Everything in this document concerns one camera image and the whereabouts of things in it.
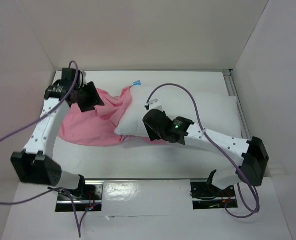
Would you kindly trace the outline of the pink pillowcase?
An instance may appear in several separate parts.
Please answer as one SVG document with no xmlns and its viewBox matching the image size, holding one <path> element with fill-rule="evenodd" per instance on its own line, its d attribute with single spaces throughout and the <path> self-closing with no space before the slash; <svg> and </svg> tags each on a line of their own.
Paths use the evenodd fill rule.
<svg viewBox="0 0 296 240">
<path fill-rule="evenodd" d="M 58 137 L 66 142 L 91 147 L 109 147 L 133 139 L 150 142 L 142 117 L 145 102 L 154 90 L 151 86 L 128 86 L 119 96 L 98 89 L 103 106 L 81 112 L 73 104 L 65 116 Z"/>
</svg>

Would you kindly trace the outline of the white pillow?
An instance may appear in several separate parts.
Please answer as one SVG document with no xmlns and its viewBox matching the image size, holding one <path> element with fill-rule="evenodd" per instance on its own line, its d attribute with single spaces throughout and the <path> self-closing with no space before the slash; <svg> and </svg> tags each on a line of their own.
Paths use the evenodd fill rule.
<svg viewBox="0 0 296 240">
<path fill-rule="evenodd" d="M 147 112 L 144 107 L 146 100 L 154 89 L 152 86 L 144 85 L 130 88 L 132 101 L 115 128 L 116 135 L 148 137 L 142 119 Z M 235 97 L 209 92 L 193 92 L 192 96 L 203 127 L 241 138 L 241 123 Z M 162 109 L 170 119 L 184 117 L 197 123 L 193 102 L 184 90 L 174 86 L 164 86 L 153 94 L 152 99 L 161 102 Z"/>
</svg>

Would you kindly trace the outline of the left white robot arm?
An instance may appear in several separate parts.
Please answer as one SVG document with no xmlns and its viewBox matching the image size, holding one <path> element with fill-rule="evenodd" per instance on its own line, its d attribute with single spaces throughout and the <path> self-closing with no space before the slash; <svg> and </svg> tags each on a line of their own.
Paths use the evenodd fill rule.
<svg viewBox="0 0 296 240">
<path fill-rule="evenodd" d="M 63 171 L 52 159 L 57 134 L 72 104 L 81 112 L 103 106 L 94 84 L 85 84 L 82 72 L 68 67 L 63 68 L 61 78 L 45 90 L 41 121 L 23 149 L 12 153 L 10 161 L 20 182 L 63 187 L 70 196 L 80 200 L 93 196 L 96 187 L 86 184 L 82 175 Z"/>
</svg>

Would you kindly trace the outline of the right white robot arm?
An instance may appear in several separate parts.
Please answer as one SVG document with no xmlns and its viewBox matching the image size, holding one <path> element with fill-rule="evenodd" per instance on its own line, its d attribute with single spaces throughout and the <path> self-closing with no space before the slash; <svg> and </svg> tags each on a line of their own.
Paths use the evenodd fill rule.
<svg viewBox="0 0 296 240">
<path fill-rule="evenodd" d="M 269 156 L 260 138 L 242 139 L 204 129 L 192 120 L 177 117 L 171 120 L 158 109 L 149 110 L 143 124 L 151 141 L 164 140 L 172 144 L 197 147 L 212 153 L 223 154 L 231 167 L 213 170 L 206 190 L 211 196 L 238 183 L 259 187 L 262 184 Z"/>
</svg>

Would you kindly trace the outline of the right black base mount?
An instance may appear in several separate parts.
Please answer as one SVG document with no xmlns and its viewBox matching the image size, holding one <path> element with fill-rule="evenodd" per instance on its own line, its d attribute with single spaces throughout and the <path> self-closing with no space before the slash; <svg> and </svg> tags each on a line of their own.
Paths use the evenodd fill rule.
<svg viewBox="0 0 296 240">
<path fill-rule="evenodd" d="M 233 186 L 225 190 L 217 190 L 209 187 L 205 181 L 191 181 L 190 189 L 193 210 L 238 208 Z"/>
</svg>

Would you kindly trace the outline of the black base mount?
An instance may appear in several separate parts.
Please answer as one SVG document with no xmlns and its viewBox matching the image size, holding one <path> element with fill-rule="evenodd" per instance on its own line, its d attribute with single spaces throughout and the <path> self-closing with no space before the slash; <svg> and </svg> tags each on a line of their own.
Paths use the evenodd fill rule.
<svg viewBox="0 0 296 240">
<path fill-rule="evenodd" d="M 102 194 L 103 182 L 87 180 L 85 182 L 86 190 L 77 196 L 71 196 L 74 202 L 76 212 L 100 212 L 102 210 Z M 56 213 L 73 212 L 73 207 L 70 198 L 63 192 L 58 192 L 56 205 Z"/>
<path fill-rule="evenodd" d="M 238 208 L 233 186 L 225 190 L 217 190 L 209 187 L 205 181 L 191 181 L 190 189 L 193 210 Z"/>
</svg>

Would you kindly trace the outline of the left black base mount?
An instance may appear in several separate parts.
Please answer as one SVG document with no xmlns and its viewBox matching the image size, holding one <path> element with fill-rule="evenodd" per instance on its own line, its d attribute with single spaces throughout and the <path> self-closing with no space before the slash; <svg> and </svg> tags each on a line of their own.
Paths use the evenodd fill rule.
<svg viewBox="0 0 296 240">
<path fill-rule="evenodd" d="M 103 182 L 87 180 L 85 182 L 86 190 L 77 196 L 71 196 L 74 202 L 76 212 L 100 212 L 102 210 L 102 194 Z M 56 213 L 73 212 L 73 207 L 70 198 L 63 192 L 58 192 L 56 205 Z"/>
</svg>

